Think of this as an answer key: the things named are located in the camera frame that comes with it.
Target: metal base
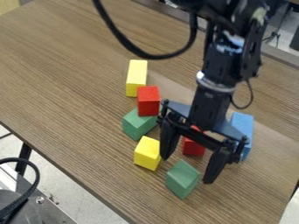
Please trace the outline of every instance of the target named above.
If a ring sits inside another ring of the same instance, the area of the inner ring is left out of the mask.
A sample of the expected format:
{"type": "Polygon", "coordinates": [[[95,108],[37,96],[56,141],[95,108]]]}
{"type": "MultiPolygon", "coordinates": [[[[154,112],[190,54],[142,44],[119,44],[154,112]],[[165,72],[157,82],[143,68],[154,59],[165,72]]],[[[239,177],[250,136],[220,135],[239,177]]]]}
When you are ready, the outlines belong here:
{"type": "MultiPolygon", "coordinates": [[[[0,209],[24,193],[31,185],[8,165],[0,166],[0,209]]],[[[36,190],[10,224],[76,224],[42,192],[36,190]]]]}
{"type": "MultiPolygon", "coordinates": [[[[18,192],[0,190],[0,210],[21,196],[18,192]]],[[[10,220],[10,224],[43,224],[35,203],[28,200],[10,220]]]]}

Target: floor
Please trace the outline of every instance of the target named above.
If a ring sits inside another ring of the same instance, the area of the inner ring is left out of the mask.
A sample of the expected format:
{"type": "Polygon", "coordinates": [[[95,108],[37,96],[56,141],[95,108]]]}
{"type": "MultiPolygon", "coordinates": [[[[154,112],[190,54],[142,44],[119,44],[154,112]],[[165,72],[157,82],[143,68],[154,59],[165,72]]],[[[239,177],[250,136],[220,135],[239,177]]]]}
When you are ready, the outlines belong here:
{"type": "MultiPolygon", "coordinates": [[[[6,133],[8,131],[0,126],[0,137],[6,133]]],[[[8,136],[0,140],[0,158],[17,157],[21,146],[22,142],[15,136],[8,136]]],[[[46,196],[52,197],[54,202],[79,224],[127,223],[38,153],[32,153],[31,161],[39,167],[41,172],[38,189],[46,196]]],[[[28,169],[25,178],[33,180],[34,173],[28,169]]]]}

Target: yellow block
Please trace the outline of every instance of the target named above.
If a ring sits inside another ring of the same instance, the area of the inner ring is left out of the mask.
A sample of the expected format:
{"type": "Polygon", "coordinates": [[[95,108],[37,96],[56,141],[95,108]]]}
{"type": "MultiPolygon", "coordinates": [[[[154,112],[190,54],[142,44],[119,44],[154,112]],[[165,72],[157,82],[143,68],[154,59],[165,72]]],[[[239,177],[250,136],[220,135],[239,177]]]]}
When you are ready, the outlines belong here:
{"type": "Polygon", "coordinates": [[[148,61],[132,59],[129,62],[129,70],[126,83],[126,95],[137,97],[137,89],[146,86],[148,74],[148,61]]]}
{"type": "Polygon", "coordinates": [[[0,15],[15,10],[19,6],[19,0],[0,0],[0,15]]]}
{"type": "Polygon", "coordinates": [[[160,142],[143,136],[134,153],[134,163],[155,171],[160,163],[160,142]]]}

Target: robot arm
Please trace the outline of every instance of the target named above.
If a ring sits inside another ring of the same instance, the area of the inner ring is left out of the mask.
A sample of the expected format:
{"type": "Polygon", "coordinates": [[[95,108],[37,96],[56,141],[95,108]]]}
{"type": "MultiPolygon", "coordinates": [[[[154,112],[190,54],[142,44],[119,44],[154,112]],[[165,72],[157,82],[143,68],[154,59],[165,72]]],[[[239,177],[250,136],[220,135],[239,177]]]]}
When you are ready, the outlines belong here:
{"type": "Polygon", "coordinates": [[[275,14],[282,0],[171,0],[190,12],[191,34],[184,48],[165,55],[152,55],[134,45],[116,28],[101,0],[93,1],[123,46],[137,56],[150,60],[168,59],[185,52],[196,40],[197,16],[208,21],[205,63],[196,77],[198,88],[192,105],[168,100],[162,102],[163,109],[158,117],[161,127],[160,154],[164,160],[168,159],[176,149],[180,136],[212,150],[203,179],[205,184],[211,184],[226,164],[239,163],[248,140],[226,120],[226,112],[230,103],[236,106],[233,94],[239,82],[247,82],[252,102],[249,80],[257,76],[261,66],[261,41],[269,18],[275,14]],[[192,125],[202,131],[218,133],[226,140],[220,142],[213,139],[192,129],[192,125]]]}

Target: blue block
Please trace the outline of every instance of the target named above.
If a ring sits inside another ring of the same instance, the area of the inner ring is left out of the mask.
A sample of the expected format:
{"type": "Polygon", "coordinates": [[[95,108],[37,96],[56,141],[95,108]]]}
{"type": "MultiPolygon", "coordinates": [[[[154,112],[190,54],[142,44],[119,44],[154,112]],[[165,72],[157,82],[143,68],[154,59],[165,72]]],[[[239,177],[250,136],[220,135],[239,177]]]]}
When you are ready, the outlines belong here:
{"type": "Polygon", "coordinates": [[[251,115],[234,112],[231,119],[231,124],[250,140],[250,143],[245,145],[241,155],[241,161],[244,161],[247,159],[250,150],[253,148],[254,117],[251,115]]]}

